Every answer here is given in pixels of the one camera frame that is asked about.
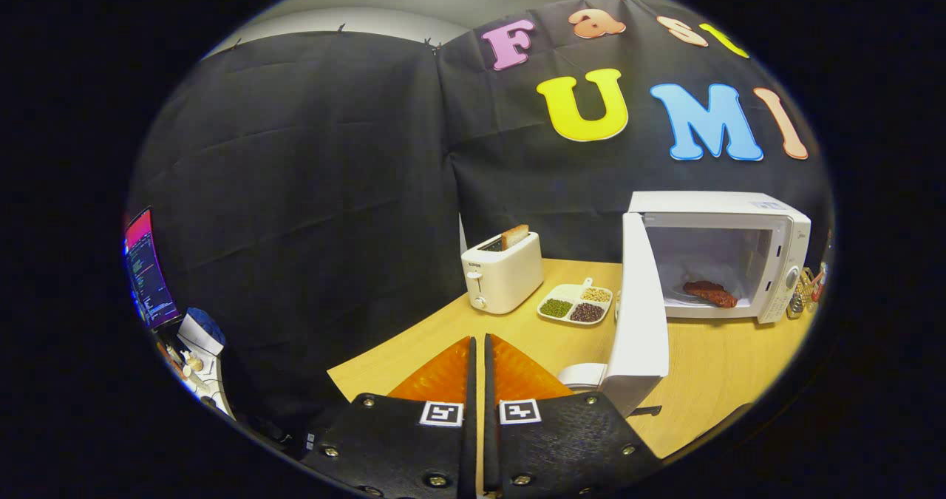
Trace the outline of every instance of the colorful foam letter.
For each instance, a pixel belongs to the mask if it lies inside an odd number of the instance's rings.
[[[744,58],[749,58],[749,55],[746,54],[746,50],[743,50],[740,47],[736,47],[736,45],[733,44],[732,41],[729,40],[729,37],[726,37],[726,35],[724,35],[722,31],[717,30],[715,27],[712,27],[712,25],[709,25],[709,24],[700,24],[700,27],[702,27],[703,30],[706,30],[706,31],[709,31],[709,33],[712,33],[712,36],[718,38],[718,40],[722,42],[724,47],[732,50],[732,53],[742,55]]]
[[[602,10],[575,11],[568,17],[568,23],[575,24],[575,35],[581,38],[601,37],[605,33],[627,30],[625,23],[619,23]]]
[[[483,34],[483,38],[489,42],[490,47],[493,47],[493,54],[496,55],[494,70],[503,70],[503,68],[523,64],[528,60],[529,55],[521,54],[516,47],[523,47],[523,49],[530,47],[529,34],[524,31],[516,31],[513,35],[509,33],[514,30],[534,30],[534,28],[535,24],[523,19]]]
[[[689,42],[689,44],[694,44],[697,47],[708,47],[710,45],[705,38],[700,37],[700,34],[693,31],[693,28],[683,24],[682,21],[676,20],[676,18],[658,17],[656,21],[664,25],[667,31],[673,37],[679,38],[680,41]]]
[[[709,86],[709,109],[677,84],[655,85],[651,95],[663,102],[673,129],[670,155],[678,161],[703,157],[703,149],[693,142],[693,128],[713,157],[723,152],[723,138],[729,133],[726,153],[739,161],[761,161],[763,150],[752,137],[752,129],[739,106],[739,92],[729,85]]]
[[[781,143],[781,148],[784,149],[785,155],[802,161],[808,159],[808,149],[805,148],[804,144],[801,144],[801,139],[798,138],[798,133],[794,130],[792,122],[788,119],[787,112],[785,112],[785,109],[781,106],[781,100],[778,99],[778,95],[761,87],[756,87],[752,89],[752,91],[757,97],[762,98],[763,102],[766,102],[769,111],[772,112],[772,116],[775,116],[775,121],[778,124],[778,129],[781,131],[781,136],[785,139],[785,141]]]
[[[618,87],[621,72],[613,68],[601,68],[585,74],[585,79],[598,84],[598,92],[605,101],[605,116],[598,120],[585,120],[578,113],[575,94],[571,91],[578,81],[564,77],[542,81],[535,87],[544,95],[548,104],[551,125],[564,138],[578,142],[604,140],[624,131],[627,126],[627,105]]]

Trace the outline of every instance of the bolt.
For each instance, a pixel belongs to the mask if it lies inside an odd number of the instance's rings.
[[[433,488],[443,488],[446,486],[446,478],[443,475],[430,475],[426,478],[426,484],[433,486]]]

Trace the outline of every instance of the letter m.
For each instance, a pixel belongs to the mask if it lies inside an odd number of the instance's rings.
[[[709,109],[704,109],[689,92],[677,84],[655,85],[651,95],[663,102],[673,129],[673,147],[670,155],[679,161],[693,161],[703,157],[703,148],[693,140],[695,132],[713,157],[723,152],[723,142],[729,133],[726,154],[738,161],[761,161],[763,150],[756,144],[739,106],[739,92],[729,85],[709,86]]]

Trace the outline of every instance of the divided tray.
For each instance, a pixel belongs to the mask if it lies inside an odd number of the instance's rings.
[[[595,300],[590,300],[590,299],[582,299],[582,296],[584,296],[585,291],[588,291],[588,290],[604,291],[605,293],[608,294],[608,300],[595,301]],[[571,306],[568,307],[567,313],[565,313],[563,316],[554,316],[554,315],[542,313],[542,307],[544,307],[548,303],[548,300],[552,300],[552,299],[570,303]],[[541,303],[539,303],[538,306],[535,308],[535,311],[541,317],[548,318],[550,320],[558,320],[561,322],[568,322],[570,324],[577,324],[580,326],[593,326],[597,323],[600,323],[602,320],[605,319],[605,315],[608,314],[608,310],[609,308],[611,308],[611,302],[613,300],[614,300],[614,293],[612,293],[612,291],[609,291],[608,289],[601,288],[601,287],[591,286],[591,277],[588,277],[587,279],[585,279],[585,282],[580,285],[558,285],[554,289],[551,289],[550,293],[548,293],[548,295],[545,296],[545,298],[542,299]],[[579,305],[581,304],[589,304],[589,305],[593,305],[595,307],[601,308],[601,315],[599,315],[597,318],[594,318],[594,319],[572,320],[571,319],[572,315],[575,315],[577,317],[576,311],[579,310]]]

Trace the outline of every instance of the red beans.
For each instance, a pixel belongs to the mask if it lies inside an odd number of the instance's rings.
[[[605,313],[604,308],[591,303],[579,303],[568,319],[575,322],[595,322]]]

